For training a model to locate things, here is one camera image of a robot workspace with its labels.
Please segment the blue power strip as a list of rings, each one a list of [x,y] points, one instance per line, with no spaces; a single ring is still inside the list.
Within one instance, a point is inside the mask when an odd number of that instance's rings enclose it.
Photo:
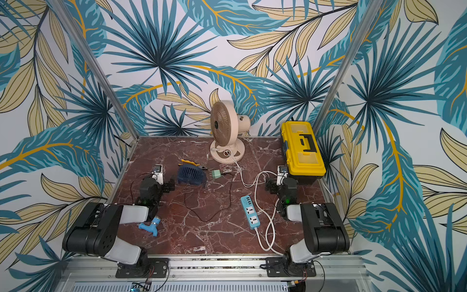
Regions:
[[[257,229],[260,226],[260,221],[251,197],[249,195],[241,197],[241,202],[250,229]]]

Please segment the green USB charger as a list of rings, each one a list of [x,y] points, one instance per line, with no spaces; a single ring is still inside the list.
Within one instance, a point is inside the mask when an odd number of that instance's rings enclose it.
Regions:
[[[221,170],[216,169],[216,170],[211,171],[211,177],[213,180],[221,178],[222,176],[223,174],[221,173]]]

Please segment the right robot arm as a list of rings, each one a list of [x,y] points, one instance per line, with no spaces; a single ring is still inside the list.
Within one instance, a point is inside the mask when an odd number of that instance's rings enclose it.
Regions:
[[[285,268],[307,266],[320,256],[347,252],[350,239],[333,203],[298,203],[293,178],[267,180],[265,189],[277,195],[276,212],[285,220],[302,224],[304,239],[291,245],[279,264]]]

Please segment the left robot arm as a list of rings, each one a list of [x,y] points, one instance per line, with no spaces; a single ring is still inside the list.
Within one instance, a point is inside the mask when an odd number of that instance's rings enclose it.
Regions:
[[[158,235],[161,218],[159,203],[165,193],[175,190],[175,180],[159,183],[152,176],[142,180],[140,197],[135,204],[90,203],[81,211],[64,236],[66,252],[96,256],[120,265],[144,266],[147,252],[117,236],[119,227],[137,223],[138,228]]]

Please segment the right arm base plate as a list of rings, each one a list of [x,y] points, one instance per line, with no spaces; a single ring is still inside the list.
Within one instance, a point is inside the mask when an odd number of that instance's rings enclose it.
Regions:
[[[282,257],[267,257],[260,268],[266,270],[268,277],[315,277],[316,270],[311,264],[296,264]]]

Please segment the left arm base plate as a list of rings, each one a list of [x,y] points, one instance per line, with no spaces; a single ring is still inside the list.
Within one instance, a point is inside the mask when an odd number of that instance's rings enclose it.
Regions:
[[[134,265],[118,264],[117,279],[139,279],[155,278],[161,279],[167,277],[169,270],[168,258],[148,258],[138,261]]]

